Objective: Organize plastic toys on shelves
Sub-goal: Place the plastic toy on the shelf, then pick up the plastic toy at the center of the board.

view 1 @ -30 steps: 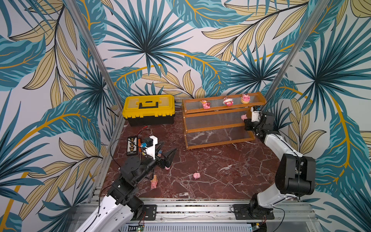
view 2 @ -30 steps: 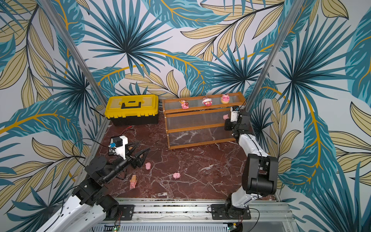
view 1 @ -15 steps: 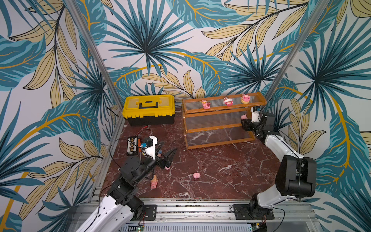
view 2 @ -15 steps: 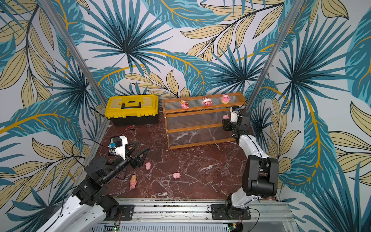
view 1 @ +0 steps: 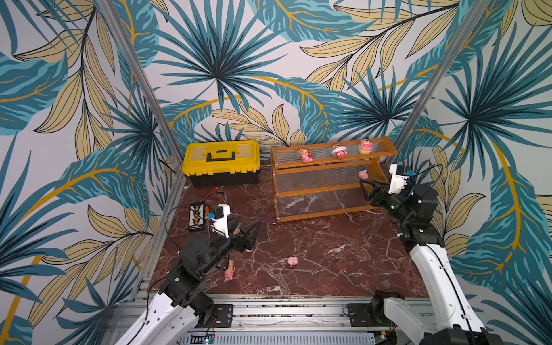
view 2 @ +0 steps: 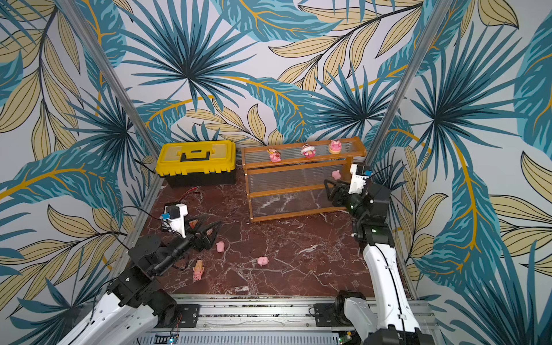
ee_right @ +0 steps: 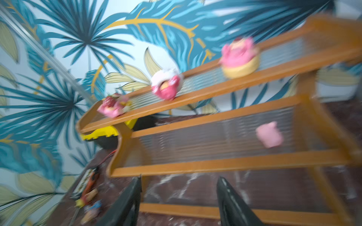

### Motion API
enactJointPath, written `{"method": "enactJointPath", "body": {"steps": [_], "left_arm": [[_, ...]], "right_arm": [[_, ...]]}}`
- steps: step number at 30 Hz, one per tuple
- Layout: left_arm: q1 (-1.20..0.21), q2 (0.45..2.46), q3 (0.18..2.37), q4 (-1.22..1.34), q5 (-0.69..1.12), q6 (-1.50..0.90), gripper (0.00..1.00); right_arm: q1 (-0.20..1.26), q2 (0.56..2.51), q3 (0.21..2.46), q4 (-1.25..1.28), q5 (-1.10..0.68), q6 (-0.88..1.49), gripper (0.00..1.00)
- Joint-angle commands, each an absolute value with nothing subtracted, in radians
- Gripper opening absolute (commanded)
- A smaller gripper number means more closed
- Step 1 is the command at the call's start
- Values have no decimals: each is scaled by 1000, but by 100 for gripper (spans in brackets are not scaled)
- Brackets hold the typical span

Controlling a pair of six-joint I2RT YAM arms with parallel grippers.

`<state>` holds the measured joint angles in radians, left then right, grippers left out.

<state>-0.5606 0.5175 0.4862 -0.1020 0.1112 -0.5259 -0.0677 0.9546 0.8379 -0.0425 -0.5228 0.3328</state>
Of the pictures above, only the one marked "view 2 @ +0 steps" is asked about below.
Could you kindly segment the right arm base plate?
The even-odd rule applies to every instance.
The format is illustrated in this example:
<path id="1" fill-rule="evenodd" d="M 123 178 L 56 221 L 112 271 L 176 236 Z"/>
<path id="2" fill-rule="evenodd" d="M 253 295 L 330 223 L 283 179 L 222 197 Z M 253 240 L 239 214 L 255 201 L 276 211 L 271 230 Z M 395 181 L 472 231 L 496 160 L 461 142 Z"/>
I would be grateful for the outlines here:
<path id="1" fill-rule="evenodd" d="M 317 327 L 374 327 L 376 315 L 365 302 L 359 303 L 346 299 L 345 305 L 338 308 L 333 303 L 316 303 L 313 306 L 313 316 Z"/>

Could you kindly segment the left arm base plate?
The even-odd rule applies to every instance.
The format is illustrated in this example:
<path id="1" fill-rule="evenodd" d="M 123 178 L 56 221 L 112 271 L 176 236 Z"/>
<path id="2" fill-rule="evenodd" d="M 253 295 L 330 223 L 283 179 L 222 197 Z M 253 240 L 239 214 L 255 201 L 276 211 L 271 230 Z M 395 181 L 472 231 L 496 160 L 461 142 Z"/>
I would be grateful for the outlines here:
<path id="1" fill-rule="evenodd" d="M 174 329 L 194 329 L 198 323 L 200 309 L 199 304 L 178 304 L 169 326 Z"/>

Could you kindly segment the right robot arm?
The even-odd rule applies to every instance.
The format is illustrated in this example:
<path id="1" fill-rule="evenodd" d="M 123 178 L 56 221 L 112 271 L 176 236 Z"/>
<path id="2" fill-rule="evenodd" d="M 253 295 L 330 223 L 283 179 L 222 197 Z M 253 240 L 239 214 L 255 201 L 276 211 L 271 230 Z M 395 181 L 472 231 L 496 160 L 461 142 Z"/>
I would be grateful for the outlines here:
<path id="1" fill-rule="evenodd" d="M 334 317 L 354 327 L 361 344 L 434 344 L 410 306 L 400 276 L 396 244 L 387 224 L 390 190 L 367 181 L 356 188 L 326 179 L 326 197 L 352 217 L 352 237 L 359 244 L 375 294 L 376 309 L 358 293 L 341 292 Z"/>

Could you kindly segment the pink round pig figure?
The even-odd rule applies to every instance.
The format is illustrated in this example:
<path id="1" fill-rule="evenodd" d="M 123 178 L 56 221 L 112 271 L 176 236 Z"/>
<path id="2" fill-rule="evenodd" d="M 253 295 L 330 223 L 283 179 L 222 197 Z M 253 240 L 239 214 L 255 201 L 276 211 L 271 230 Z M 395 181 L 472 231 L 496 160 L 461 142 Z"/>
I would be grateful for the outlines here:
<path id="1" fill-rule="evenodd" d="M 332 155 L 339 155 L 342 151 L 342 142 L 339 139 L 333 139 L 329 144 L 329 152 Z"/>

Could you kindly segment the pink yellow figure toy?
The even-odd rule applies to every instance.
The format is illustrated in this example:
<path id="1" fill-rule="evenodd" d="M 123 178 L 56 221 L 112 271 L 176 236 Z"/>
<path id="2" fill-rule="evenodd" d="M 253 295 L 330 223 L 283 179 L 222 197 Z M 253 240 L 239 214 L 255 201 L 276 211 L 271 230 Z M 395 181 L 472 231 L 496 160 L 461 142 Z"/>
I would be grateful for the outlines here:
<path id="1" fill-rule="evenodd" d="M 274 149 L 270 148 L 267 150 L 267 153 L 269 154 L 269 159 L 271 162 L 280 162 L 281 161 L 281 153 Z"/>

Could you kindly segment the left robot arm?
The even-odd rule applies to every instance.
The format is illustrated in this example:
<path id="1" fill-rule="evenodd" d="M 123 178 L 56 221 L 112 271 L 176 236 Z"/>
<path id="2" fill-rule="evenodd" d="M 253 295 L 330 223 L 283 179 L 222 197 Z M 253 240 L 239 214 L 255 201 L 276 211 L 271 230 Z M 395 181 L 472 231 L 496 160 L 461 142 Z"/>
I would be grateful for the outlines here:
<path id="1" fill-rule="evenodd" d="M 110 281 L 106 293 L 94 300 L 89 315 L 60 343 L 131 344 L 157 326 L 168 327 L 172 336 L 180 327 L 195 327 L 199 306 L 178 306 L 162 289 L 159 278 L 189 252 L 211 249 L 222 223 L 207 224 L 203 218 L 193 218 L 184 225 L 184 237 L 167 244 L 154 234 L 140 237 L 129 250 L 129 266 Z"/>

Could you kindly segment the pink strawberry cake figure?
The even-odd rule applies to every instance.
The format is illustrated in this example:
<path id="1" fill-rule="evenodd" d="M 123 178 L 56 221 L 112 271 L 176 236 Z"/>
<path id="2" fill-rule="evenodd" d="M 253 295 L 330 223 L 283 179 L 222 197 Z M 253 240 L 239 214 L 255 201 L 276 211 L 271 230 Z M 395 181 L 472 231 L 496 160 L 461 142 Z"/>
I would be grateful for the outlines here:
<path id="1" fill-rule="evenodd" d="M 313 145 L 305 144 L 302 146 L 300 153 L 308 159 L 316 156 L 316 148 Z"/>

